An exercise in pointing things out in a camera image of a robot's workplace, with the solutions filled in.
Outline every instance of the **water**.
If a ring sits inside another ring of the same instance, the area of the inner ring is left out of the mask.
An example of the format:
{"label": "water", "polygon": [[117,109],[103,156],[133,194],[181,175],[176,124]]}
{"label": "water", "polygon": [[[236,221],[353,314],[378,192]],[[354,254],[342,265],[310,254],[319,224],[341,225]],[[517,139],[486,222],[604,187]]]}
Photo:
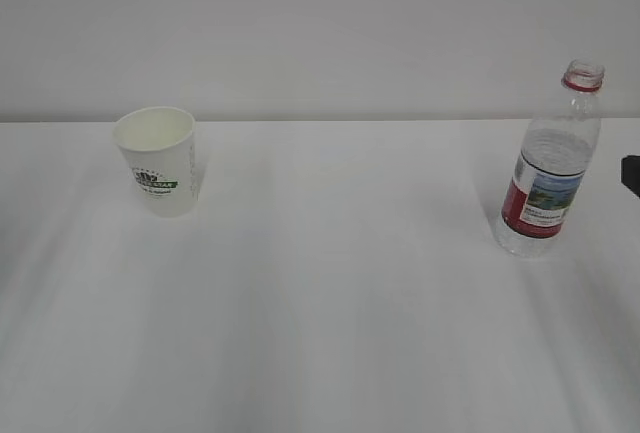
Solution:
{"label": "water", "polygon": [[[576,175],[587,169],[593,147],[580,137],[562,130],[530,131],[522,145],[524,157],[541,170],[557,175]],[[533,257],[547,251],[552,238],[530,238],[512,230],[499,214],[494,235],[503,248],[518,256]]]}

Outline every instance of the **bottle label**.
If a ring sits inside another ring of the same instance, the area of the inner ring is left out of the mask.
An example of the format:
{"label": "bottle label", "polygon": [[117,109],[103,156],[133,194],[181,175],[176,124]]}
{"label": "bottle label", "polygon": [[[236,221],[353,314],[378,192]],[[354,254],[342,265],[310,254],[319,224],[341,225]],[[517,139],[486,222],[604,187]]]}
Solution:
{"label": "bottle label", "polygon": [[584,171],[570,176],[554,175],[533,166],[520,153],[502,218],[522,235],[532,238],[557,235],[583,176]]}

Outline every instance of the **red label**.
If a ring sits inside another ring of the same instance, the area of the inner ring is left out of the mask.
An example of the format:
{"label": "red label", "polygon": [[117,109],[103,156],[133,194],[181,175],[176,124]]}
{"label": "red label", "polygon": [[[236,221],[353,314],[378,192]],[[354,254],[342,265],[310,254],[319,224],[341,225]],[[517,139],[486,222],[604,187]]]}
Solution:
{"label": "red label", "polygon": [[514,181],[511,180],[511,185],[509,185],[509,191],[507,192],[507,197],[502,207],[502,218],[504,222],[512,230],[532,238],[551,238],[557,235],[560,228],[562,228],[562,224],[548,227],[535,226],[520,219],[524,205],[527,202],[527,196],[527,193],[520,190]]}

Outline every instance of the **black object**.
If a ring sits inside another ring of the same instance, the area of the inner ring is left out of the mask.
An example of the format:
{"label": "black object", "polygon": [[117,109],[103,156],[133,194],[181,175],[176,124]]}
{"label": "black object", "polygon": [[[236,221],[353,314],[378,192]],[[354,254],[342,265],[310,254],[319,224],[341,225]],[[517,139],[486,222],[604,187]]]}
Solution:
{"label": "black object", "polygon": [[640,156],[622,159],[622,184],[640,197]]}

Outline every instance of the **plastic water bottle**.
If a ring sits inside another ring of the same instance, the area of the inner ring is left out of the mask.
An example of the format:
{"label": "plastic water bottle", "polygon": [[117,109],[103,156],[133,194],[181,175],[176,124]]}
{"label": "plastic water bottle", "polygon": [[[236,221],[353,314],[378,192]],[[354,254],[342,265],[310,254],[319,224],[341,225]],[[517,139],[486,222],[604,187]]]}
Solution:
{"label": "plastic water bottle", "polygon": [[496,240],[511,253],[538,256],[560,232],[598,142],[603,78],[603,67],[572,61],[551,114],[529,124],[494,225]]}

